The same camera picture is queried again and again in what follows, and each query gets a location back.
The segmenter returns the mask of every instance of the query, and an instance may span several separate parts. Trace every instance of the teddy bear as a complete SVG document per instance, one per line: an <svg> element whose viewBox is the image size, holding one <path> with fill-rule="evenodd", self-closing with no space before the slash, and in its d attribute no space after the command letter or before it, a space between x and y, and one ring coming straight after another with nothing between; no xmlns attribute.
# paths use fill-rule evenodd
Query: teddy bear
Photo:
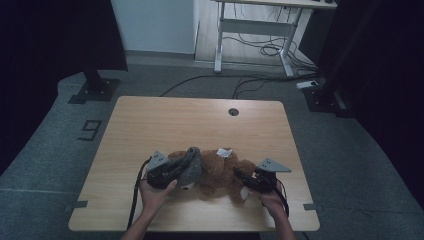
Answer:
<svg viewBox="0 0 424 240"><path fill-rule="evenodd" d="M212 196L218 188L226 188L232 202L243 203L248 196L248 190L243 186L242 180L235 176L234 168L252 176L256 165L246 159L239 160L237 154L230 149L220 150L227 151L228 156L219 155L218 150L201 151L202 173L195 183L199 191L206 196ZM169 154L168 158L181 158L184 154L186 152L176 151Z"/></svg>

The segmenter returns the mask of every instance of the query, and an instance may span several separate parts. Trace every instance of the light wood tabletop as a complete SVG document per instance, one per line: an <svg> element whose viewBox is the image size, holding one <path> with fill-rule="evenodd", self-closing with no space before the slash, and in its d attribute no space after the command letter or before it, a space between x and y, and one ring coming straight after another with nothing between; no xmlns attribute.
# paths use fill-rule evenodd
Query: light wood tabletop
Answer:
<svg viewBox="0 0 424 240"><path fill-rule="evenodd" d="M237 116L228 111L235 108ZM232 148L239 159L274 159L290 168L278 173L284 183L289 220L295 231L315 231L319 221L281 102L256 100L121 97L112 113L69 221L74 231L123 231L131 209L134 182L154 151L167 155L196 146ZM139 196L135 218L141 212ZM274 222L256 196L233 204L224 189L205 197L194 187L174 191L149 231L273 231Z"/></svg>
<svg viewBox="0 0 424 240"><path fill-rule="evenodd" d="M241 3L241 4L257 4L271 6L287 6L298 8L313 8L313 9L336 9L337 3L326 3L324 0L319 2L312 0L213 0L215 2L224 3Z"/></svg>

